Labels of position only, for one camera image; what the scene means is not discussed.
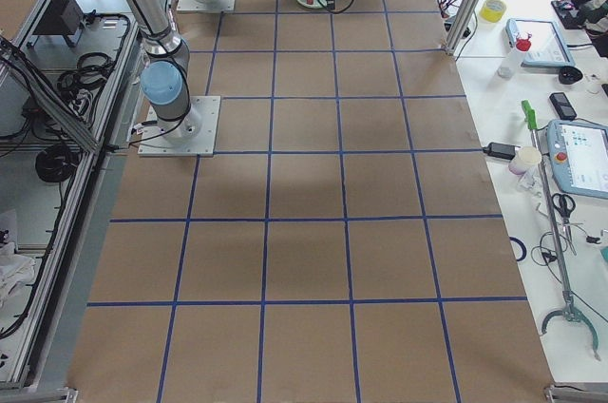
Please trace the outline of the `yellow tape roll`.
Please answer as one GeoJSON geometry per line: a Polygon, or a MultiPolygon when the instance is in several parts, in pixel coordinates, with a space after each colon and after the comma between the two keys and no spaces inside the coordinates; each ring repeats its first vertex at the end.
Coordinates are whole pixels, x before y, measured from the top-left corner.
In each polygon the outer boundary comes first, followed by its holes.
{"type": "Polygon", "coordinates": [[[506,12],[506,3],[502,0],[485,0],[479,15],[488,23],[498,23],[506,12]]]}

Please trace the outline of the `clear bottle red cap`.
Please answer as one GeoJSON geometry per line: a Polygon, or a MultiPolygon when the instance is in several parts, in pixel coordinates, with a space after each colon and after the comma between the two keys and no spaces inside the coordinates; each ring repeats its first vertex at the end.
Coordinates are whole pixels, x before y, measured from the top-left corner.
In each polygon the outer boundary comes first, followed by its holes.
{"type": "Polygon", "coordinates": [[[505,56],[497,69],[499,77],[511,79],[520,69],[527,52],[531,49],[531,34],[518,35],[511,51],[505,56]]]}

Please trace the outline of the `far teach pendant tablet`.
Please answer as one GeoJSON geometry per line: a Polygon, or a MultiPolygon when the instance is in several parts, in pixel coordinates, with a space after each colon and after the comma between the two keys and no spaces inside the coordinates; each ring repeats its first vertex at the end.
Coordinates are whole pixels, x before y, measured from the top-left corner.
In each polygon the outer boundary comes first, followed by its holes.
{"type": "Polygon", "coordinates": [[[523,67],[573,67],[574,58],[554,21],[509,18],[505,24],[509,44],[518,37],[531,36],[531,48],[522,60],[523,67]]]}

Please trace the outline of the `teach pendant tablet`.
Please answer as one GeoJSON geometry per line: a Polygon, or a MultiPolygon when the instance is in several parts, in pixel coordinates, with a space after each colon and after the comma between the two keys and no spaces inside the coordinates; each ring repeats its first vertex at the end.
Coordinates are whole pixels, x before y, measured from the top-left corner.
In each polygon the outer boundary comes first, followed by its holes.
{"type": "Polygon", "coordinates": [[[560,191],[607,199],[607,127],[552,120],[546,140],[553,178],[560,191]]]}
{"type": "Polygon", "coordinates": [[[518,37],[531,36],[531,48],[522,60],[523,67],[573,67],[574,58],[554,21],[509,18],[505,24],[509,44],[518,37]]]}

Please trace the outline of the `black power adapter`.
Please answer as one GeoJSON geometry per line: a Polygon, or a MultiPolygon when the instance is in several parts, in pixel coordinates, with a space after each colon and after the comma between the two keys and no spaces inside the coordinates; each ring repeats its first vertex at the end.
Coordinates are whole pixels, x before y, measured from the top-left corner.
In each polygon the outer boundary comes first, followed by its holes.
{"type": "Polygon", "coordinates": [[[482,148],[483,153],[492,158],[511,161],[519,148],[513,144],[491,142],[482,148]]]}

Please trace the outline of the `black round cap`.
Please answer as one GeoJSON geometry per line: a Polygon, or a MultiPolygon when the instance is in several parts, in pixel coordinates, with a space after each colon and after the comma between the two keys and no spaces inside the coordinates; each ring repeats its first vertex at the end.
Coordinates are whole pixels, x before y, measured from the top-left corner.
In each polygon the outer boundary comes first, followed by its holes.
{"type": "Polygon", "coordinates": [[[571,86],[583,78],[583,73],[576,67],[561,67],[558,73],[558,81],[561,85],[571,86]]]}

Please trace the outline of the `white paper cup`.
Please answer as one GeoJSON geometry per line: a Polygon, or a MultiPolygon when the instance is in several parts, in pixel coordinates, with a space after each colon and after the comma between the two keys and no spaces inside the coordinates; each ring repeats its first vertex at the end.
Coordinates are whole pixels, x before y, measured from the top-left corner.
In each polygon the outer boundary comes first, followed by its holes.
{"type": "Polygon", "coordinates": [[[508,164],[508,170],[515,175],[523,175],[542,161],[542,154],[534,146],[522,146],[508,164]]]}

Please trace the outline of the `near teach pendant tablet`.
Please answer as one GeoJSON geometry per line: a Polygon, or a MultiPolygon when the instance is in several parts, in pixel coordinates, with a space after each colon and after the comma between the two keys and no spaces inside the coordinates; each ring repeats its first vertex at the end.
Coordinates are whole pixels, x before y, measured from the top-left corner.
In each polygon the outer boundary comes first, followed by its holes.
{"type": "Polygon", "coordinates": [[[546,140],[553,178],[560,191],[607,199],[607,127],[552,120],[546,140]]]}

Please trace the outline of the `blue tape roll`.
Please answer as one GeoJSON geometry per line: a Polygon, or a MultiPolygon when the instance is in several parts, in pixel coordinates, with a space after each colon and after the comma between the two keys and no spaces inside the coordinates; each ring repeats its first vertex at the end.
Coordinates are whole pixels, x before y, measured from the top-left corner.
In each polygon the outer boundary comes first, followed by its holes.
{"type": "Polygon", "coordinates": [[[528,254],[526,245],[516,237],[509,237],[509,240],[519,249],[519,251],[516,253],[516,262],[524,261],[528,254]]]}

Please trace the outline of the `long reach grabber tool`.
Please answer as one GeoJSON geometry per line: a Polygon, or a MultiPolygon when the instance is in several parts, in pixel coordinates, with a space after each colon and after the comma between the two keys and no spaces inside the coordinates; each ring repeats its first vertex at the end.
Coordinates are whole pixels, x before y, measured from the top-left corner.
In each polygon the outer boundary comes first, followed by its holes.
{"type": "Polygon", "coordinates": [[[571,322],[582,322],[584,323],[590,331],[591,334],[591,349],[593,351],[593,355],[596,360],[601,361],[601,357],[599,356],[599,336],[598,333],[593,326],[592,322],[587,318],[587,316],[579,310],[575,306],[574,302],[574,294],[571,290],[570,281],[568,277],[568,272],[566,268],[566,262],[564,258],[564,251],[561,245],[561,234],[558,227],[555,209],[552,203],[552,193],[550,191],[550,184],[546,172],[546,165],[544,161],[544,157],[541,156],[541,161],[538,164],[539,174],[541,177],[541,185],[542,192],[545,199],[545,204],[547,208],[548,220],[550,223],[550,230],[552,241],[554,245],[554,249],[557,256],[557,264],[560,272],[560,281],[561,281],[561,293],[562,298],[564,300],[564,306],[560,309],[551,311],[549,314],[545,316],[541,323],[541,333],[544,335],[547,332],[548,324],[551,319],[554,317],[563,317],[567,321],[571,322]]]}

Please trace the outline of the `black handled scissors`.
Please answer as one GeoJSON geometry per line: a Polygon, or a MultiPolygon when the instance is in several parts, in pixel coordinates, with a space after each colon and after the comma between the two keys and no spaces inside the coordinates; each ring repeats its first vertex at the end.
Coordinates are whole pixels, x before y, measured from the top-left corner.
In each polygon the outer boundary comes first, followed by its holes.
{"type": "Polygon", "coordinates": [[[576,208],[575,200],[568,194],[555,193],[551,196],[553,208],[560,214],[562,228],[565,233],[566,240],[571,246],[573,254],[576,255],[576,248],[574,246],[570,217],[576,208]]]}

